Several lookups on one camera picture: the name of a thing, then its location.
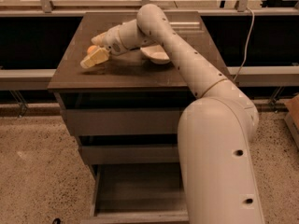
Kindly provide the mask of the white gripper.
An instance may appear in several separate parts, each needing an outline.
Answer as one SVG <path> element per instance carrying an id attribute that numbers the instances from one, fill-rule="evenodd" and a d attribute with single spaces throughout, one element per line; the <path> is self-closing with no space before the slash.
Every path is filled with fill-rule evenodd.
<path id="1" fill-rule="evenodd" d="M 105 33 L 97 35 L 91 39 L 96 46 L 104 46 L 113 55 L 122 55 L 127 48 L 122 44 L 120 35 L 120 26 L 115 26 Z M 105 48 L 97 47 L 92 53 L 80 62 L 82 68 L 88 69 L 97 64 L 104 63 L 109 59 L 109 51 Z"/>

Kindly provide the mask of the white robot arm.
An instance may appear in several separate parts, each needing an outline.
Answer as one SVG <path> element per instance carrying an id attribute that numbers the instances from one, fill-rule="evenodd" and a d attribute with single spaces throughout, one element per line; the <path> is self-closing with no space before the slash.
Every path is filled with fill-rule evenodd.
<path id="1" fill-rule="evenodd" d="M 81 61 L 90 68 L 150 43 L 162 47 L 195 97 L 180 116 L 178 155 L 190 224 L 264 224 L 249 153 L 259 115 L 226 75 L 144 5 L 136 18 L 93 37 Z"/>

